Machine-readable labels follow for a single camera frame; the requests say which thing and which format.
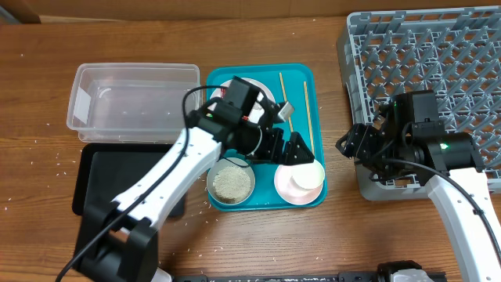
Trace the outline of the rice pile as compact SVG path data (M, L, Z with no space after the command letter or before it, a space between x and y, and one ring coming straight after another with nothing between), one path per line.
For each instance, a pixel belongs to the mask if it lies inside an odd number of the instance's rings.
M224 204L238 204L251 194L251 178L240 167L220 170L213 181L215 197Z

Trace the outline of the wooden chopstick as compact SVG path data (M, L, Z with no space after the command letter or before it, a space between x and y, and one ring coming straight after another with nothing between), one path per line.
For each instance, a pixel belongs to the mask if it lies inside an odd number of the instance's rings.
M286 89L285 89L285 85L284 85L282 72L279 72L279 80L280 80L280 84L281 84L284 102L288 103L288 98L287 98L287 93L286 93ZM292 111L290 111L290 113L288 114L288 123L289 123L291 133L294 131L293 123L291 121L291 115L293 112L294 112L294 107L292 107Z
M309 132L311 151L312 151L313 155L315 156L315 144L314 144L313 130L312 130L311 107L310 107L309 96L308 96L308 84L306 81L303 82L303 87L304 87L304 94L305 94L305 106L306 106L307 119L308 119L308 132Z

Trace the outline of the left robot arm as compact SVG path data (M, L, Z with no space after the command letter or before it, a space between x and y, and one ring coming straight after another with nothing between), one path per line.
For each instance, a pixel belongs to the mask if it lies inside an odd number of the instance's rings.
M158 233L187 190L227 150L257 164L302 165L315 159L301 135L289 141L275 125L294 109L233 77L222 97L182 111L184 129L169 151L134 185L83 212L70 269L94 281L170 281L158 258Z

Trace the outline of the grey bowl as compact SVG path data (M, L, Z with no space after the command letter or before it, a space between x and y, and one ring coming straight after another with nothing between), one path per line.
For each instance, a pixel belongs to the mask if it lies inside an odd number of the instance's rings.
M218 203L224 204L215 197L213 181L214 181L216 174L220 170L222 170L223 168L226 168L226 167L240 167L250 176L251 187L252 187L251 194L252 194L254 191L254 187L255 187L255 175L254 175L254 171L252 170L251 166L246 161L239 159L237 157L227 157L227 158L223 158L220 161L216 162L214 167L212 167L207 174L207 191L208 191L209 195Z

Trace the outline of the white round plate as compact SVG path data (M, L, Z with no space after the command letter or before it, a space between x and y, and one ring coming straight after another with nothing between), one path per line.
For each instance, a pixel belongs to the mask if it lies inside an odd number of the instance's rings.
M264 85L263 83L261 83L260 81L257 81L253 78L243 78L245 81L247 82L250 82L251 84L253 85L256 85L257 87L259 87L261 90L264 91L265 95L267 96L267 98L271 101L271 102L275 102L275 98L274 98L274 95L272 94L272 92L269 90L269 88ZM215 89L209 99L212 99L214 97L222 97L222 89ZM261 118L261 116L265 113L265 110L262 108L262 106L256 102L254 105L253 105L253 109L252 111L250 112L250 115L248 116L249 120L255 124L258 123L259 119Z

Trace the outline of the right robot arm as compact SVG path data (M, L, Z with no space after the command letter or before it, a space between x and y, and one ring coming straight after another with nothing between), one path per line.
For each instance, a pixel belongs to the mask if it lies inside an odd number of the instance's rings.
M485 165L472 137L448 133L431 90L396 95L379 108L384 123L357 123L336 148L373 182L415 175L445 225L465 281L500 279L500 224Z

